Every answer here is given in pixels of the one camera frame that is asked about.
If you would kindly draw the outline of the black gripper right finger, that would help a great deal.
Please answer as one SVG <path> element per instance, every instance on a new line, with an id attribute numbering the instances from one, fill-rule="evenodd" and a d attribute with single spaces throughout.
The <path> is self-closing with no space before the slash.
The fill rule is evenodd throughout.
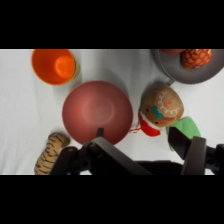
<path id="1" fill-rule="evenodd" d="M 224 144 L 209 147 L 205 138 L 189 139 L 175 127 L 169 129 L 168 143 L 184 161 L 182 175 L 204 175 L 206 169 L 224 175 Z"/>

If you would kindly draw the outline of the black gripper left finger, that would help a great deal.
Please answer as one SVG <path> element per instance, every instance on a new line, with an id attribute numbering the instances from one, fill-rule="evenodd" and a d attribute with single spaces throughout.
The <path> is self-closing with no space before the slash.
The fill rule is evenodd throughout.
<path id="1" fill-rule="evenodd" d="M 104 138 L 99 128 L 96 138 L 84 143 L 80 149 L 66 147 L 61 150 L 51 175 L 80 175 L 89 171 L 92 175 L 150 175 L 150 172 L 134 162 Z"/>

